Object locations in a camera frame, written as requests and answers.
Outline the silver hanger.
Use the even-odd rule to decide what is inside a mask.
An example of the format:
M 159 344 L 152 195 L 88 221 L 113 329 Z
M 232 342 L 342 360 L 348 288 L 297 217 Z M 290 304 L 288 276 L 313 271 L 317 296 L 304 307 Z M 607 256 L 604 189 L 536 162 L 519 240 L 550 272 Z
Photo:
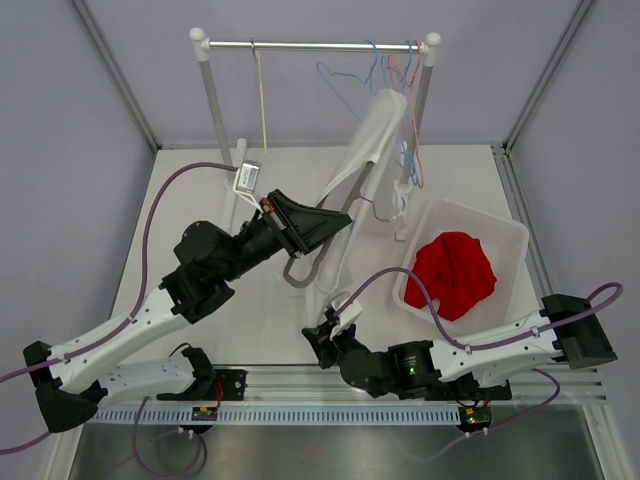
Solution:
M 352 223 L 311 256 L 288 260 L 284 281 L 295 289 L 334 291 L 346 275 L 348 256 L 359 237 L 380 234 L 402 217 L 395 186 L 396 168 L 389 160 L 372 156 L 344 162 L 321 193 L 317 206 L 347 213 Z

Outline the white t shirt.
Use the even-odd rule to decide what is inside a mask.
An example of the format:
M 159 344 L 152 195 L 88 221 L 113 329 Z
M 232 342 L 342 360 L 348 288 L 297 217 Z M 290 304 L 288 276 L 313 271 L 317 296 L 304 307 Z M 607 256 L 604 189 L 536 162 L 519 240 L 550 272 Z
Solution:
M 349 255 L 367 235 L 391 235 L 399 222 L 396 185 L 406 109 L 406 97 L 397 91 L 374 96 L 316 201 L 319 208 L 348 214 L 352 223 L 311 254 L 283 264 L 283 283 L 304 297 L 306 327 L 320 323 L 328 301 L 352 284 Z

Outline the red t shirt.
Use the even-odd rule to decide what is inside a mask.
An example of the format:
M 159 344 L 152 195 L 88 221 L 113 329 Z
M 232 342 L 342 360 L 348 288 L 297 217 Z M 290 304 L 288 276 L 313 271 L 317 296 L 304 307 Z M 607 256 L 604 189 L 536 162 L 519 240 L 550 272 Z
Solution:
M 459 231 L 443 232 L 422 246 L 412 272 L 439 301 L 439 317 L 450 322 L 492 295 L 497 283 L 480 240 Z

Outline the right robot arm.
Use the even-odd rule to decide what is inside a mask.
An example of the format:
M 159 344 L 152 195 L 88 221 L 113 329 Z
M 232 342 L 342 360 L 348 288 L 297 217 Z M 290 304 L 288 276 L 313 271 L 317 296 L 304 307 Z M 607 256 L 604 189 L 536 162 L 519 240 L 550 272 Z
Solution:
M 511 397 L 505 385 L 517 373 L 550 362 L 581 369 L 616 360 L 588 300 L 554 294 L 542 303 L 542 309 L 512 324 L 455 343 L 412 341 L 374 352 L 356 339 L 354 325 L 338 328 L 332 309 L 324 323 L 302 335 L 321 368 L 337 367 L 346 384 L 373 398 L 505 400 Z

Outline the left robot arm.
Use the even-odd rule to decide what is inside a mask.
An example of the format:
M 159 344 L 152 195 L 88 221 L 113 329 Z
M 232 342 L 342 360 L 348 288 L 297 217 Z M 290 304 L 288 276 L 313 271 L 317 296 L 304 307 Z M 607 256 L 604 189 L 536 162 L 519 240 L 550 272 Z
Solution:
M 36 341 L 24 349 L 48 431 L 71 430 L 99 409 L 127 401 L 196 401 L 208 396 L 216 372 L 200 348 L 188 347 L 156 361 L 125 360 L 216 312 L 234 294 L 230 282 L 274 254 L 309 254 L 351 222 L 346 213 L 301 205 L 274 190 L 235 235 L 208 221 L 191 224 L 174 249 L 178 267 L 132 313 L 66 343 Z

